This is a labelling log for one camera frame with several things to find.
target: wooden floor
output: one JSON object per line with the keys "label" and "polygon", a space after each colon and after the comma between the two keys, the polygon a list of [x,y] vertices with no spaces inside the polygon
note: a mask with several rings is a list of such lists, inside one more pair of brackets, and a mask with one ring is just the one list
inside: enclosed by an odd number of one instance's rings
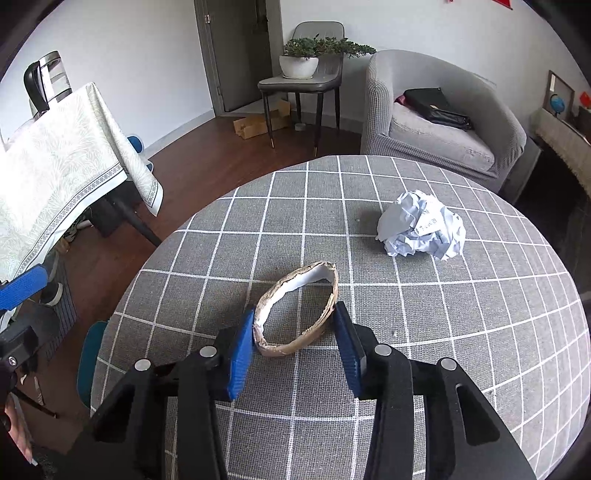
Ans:
{"label": "wooden floor", "polygon": [[[189,132],[152,157],[154,174],[164,189],[157,217],[141,205],[139,216],[162,239],[192,214],[250,180],[279,168],[312,159],[313,128],[304,132],[274,132],[275,148],[266,135],[243,140],[233,130],[232,118],[215,118]],[[359,153],[360,135],[323,128],[319,155]],[[106,320],[154,247],[130,225],[110,237],[94,228],[79,233],[64,257],[78,321],[48,365],[39,371],[48,408],[55,420],[24,406],[35,442],[65,453],[89,418],[76,394],[80,351],[90,325]],[[33,381],[22,389],[34,396]]]}

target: debris on tablecloth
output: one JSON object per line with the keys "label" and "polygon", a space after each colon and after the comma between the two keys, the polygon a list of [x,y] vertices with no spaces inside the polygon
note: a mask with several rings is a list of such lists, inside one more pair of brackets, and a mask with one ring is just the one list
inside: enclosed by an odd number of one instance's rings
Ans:
{"label": "debris on tablecloth", "polygon": [[433,195],[415,190],[400,195],[382,214],[376,239],[391,257],[418,251],[447,260],[462,254],[466,229],[460,216]]}

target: chair seat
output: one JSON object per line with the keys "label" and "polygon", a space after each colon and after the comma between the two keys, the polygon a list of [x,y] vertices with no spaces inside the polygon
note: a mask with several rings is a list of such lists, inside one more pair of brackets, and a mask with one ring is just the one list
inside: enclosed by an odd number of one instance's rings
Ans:
{"label": "chair seat", "polygon": [[400,103],[394,103],[389,136],[472,170],[488,171],[495,163],[491,149],[474,130],[431,123]]}
{"label": "chair seat", "polygon": [[262,92],[326,92],[340,86],[338,73],[316,73],[310,79],[288,79],[283,76],[261,80],[258,89]]}

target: picture frame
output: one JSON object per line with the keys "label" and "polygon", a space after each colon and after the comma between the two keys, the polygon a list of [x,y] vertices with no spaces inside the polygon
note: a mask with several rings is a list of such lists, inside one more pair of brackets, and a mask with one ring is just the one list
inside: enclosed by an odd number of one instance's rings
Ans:
{"label": "picture frame", "polygon": [[[566,109],[564,112],[556,115],[554,109],[550,106],[550,99],[552,95],[559,95],[564,101]],[[574,104],[574,90],[552,70],[548,71],[548,83],[546,85],[546,93],[544,97],[544,110],[549,111],[552,115],[558,119],[567,121],[573,115],[573,104]]]}

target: person's hand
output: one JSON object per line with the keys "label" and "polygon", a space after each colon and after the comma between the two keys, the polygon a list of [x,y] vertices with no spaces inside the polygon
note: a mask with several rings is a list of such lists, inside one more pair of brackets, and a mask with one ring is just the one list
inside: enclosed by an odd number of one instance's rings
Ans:
{"label": "person's hand", "polygon": [[18,415],[17,409],[14,406],[14,400],[12,399],[12,395],[9,395],[6,400],[4,413],[8,415],[8,418],[10,419],[11,423],[10,432],[8,432],[10,438],[12,438],[14,443],[17,444],[18,449],[25,456],[27,461],[31,463],[31,461],[33,460],[31,443],[27,438],[24,423],[22,422],[20,416]]}

